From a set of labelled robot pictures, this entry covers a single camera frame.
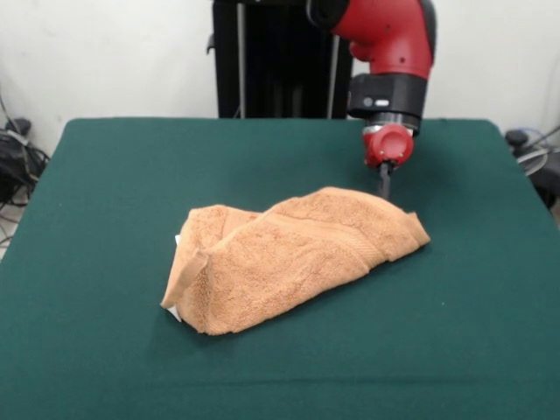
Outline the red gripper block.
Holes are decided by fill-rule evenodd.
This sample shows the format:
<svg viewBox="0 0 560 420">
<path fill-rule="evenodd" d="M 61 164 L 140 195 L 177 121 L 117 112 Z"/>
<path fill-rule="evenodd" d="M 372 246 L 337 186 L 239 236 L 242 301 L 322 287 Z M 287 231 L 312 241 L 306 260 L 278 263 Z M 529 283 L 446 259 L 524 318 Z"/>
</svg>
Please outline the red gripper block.
<svg viewBox="0 0 560 420">
<path fill-rule="evenodd" d="M 394 167 L 405 163 L 414 150 L 412 131 L 397 123 L 372 125 L 362 130 L 362 140 L 366 165 L 379 166 L 378 194 L 388 200 Z"/>
</svg>

